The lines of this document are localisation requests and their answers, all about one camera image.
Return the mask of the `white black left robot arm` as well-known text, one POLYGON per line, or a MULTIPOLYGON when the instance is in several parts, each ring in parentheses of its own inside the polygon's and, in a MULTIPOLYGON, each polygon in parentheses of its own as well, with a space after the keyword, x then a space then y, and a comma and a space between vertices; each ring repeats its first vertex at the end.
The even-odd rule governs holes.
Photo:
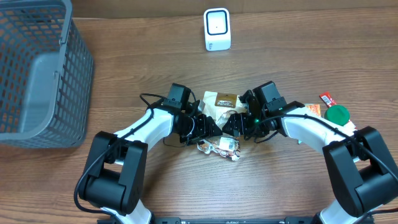
POLYGON ((99 223, 154 223, 152 212, 141 202, 149 150, 172 133, 184 146, 223 133, 202 113, 202 101, 189 101, 193 95, 188 87, 174 83, 166 97, 148 103, 144 116, 128 128, 98 132, 74 189, 76 207, 108 215, 99 223))

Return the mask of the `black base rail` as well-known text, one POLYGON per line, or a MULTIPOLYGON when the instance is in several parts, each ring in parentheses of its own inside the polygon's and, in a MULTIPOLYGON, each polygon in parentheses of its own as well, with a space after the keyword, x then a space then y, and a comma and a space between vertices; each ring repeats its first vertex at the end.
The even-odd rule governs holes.
POLYGON ((181 220, 176 217, 155 218, 150 224, 311 224, 320 223, 313 221, 313 217, 285 217, 284 219, 247 219, 247 220, 227 220, 227 219, 196 219, 181 220))

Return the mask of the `green lid jar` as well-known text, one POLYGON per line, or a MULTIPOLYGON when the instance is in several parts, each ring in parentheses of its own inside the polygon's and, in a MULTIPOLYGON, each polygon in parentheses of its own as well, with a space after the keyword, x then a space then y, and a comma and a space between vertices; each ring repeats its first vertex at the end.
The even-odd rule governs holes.
POLYGON ((350 120, 350 113, 342 105, 333 105, 325 111, 324 118, 332 123, 344 126, 350 120))

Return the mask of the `white snack wrapper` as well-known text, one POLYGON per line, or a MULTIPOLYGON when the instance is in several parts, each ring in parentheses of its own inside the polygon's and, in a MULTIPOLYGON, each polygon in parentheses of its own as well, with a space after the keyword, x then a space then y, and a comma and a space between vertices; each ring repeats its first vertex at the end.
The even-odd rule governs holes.
MULTIPOLYGON (((246 113, 248 106, 239 100, 239 96, 231 93, 207 91, 204 94, 204 114, 211 116, 216 125, 222 129, 228 118, 235 113, 246 113)), ((223 132, 221 136, 209 137, 197 143, 197 149, 205 154, 219 154, 231 161, 238 161, 241 148, 239 138, 223 132)))

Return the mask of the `red snack bar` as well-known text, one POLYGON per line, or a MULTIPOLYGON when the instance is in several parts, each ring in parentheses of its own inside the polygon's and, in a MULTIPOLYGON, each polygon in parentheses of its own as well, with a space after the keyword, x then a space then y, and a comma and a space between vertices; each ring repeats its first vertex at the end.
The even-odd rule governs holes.
MULTIPOLYGON (((327 109, 333 105, 338 105, 338 103, 331 97, 330 92, 326 91, 320 95, 321 100, 326 104, 327 109)), ((344 125, 346 128, 356 129, 354 123, 349 120, 347 124, 344 125)))

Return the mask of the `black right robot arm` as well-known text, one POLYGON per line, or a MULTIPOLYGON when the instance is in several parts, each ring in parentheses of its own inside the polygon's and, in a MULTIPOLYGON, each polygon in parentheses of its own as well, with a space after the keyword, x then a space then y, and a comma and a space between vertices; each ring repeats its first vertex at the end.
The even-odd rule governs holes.
POLYGON ((346 128, 298 101, 287 103, 274 82, 248 90, 239 100, 248 110, 232 114, 224 133, 257 143, 281 134, 323 154, 335 200, 312 223, 370 222, 397 198, 397 164, 378 130, 346 128))

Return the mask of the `grey plastic mesh basket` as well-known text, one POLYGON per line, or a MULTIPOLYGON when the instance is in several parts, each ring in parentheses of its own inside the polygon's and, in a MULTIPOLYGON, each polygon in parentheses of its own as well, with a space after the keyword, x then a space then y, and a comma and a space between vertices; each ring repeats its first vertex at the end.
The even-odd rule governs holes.
POLYGON ((70 1, 1 2, 1 143, 79 146, 95 64, 70 1))

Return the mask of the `white barcode scanner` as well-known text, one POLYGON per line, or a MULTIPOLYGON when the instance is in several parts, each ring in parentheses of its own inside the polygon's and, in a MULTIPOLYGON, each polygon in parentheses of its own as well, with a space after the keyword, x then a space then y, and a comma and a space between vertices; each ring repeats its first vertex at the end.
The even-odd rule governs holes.
POLYGON ((203 24, 207 51, 231 48, 230 14, 226 8, 207 9, 203 14, 203 24))

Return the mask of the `orange white snack packet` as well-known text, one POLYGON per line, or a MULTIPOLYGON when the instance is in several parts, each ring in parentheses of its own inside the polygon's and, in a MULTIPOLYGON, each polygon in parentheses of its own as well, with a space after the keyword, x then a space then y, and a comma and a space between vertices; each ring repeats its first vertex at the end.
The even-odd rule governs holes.
POLYGON ((308 108, 313 114, 321 117, 321 108, 319 104, 305 104, 305 107, 308 108))

